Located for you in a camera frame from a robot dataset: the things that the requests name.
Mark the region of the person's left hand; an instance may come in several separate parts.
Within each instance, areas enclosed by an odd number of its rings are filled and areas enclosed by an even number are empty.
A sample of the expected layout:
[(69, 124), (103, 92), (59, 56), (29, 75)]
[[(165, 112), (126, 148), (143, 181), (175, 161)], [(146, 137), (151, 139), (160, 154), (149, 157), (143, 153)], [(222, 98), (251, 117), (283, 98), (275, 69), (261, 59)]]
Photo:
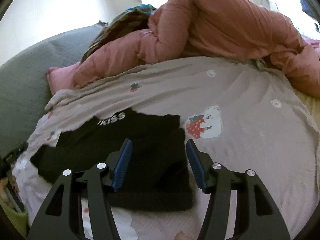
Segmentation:
[(1, 189), (0, 189), (0, 194), (1, 194), (1, 198), (3, 199), (3, 201), (5, 202), (5, 204), (7, 204), (10, 208), (14, 209), (14, 206), (12, 205), (8, 194), (6, 192), (6, 189), (8, 187), (8, 184), (11, 185), (12, 189), (16, 192), (19, 193), (19, 188), (18, 185), (16, 183), (16, 177), (12, 176), (10, 179), (8, 178), (2, 178), (1, 179)]

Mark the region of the person's right hand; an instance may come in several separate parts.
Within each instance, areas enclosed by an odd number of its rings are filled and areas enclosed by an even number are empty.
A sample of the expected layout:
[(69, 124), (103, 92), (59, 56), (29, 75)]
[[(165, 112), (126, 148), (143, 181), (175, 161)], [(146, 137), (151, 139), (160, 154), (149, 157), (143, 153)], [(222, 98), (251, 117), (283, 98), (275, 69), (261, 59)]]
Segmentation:
[(174, 240), (197, 240), (198, 235), (193, 232), (180, 231), (174, 238)]

